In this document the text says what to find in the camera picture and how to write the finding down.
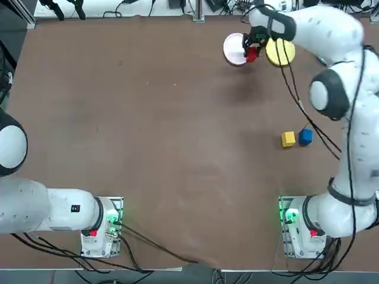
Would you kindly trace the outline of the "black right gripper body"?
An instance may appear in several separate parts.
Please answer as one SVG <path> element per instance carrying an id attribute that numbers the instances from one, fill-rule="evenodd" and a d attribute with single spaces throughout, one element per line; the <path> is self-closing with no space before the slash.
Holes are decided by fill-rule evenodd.
<path id="1" fill-rule="evenodd" d="M 263 26 L 251 27 L 249 33 L 249 44 L 266 45 L 269 40 L 267 29 Z"/>

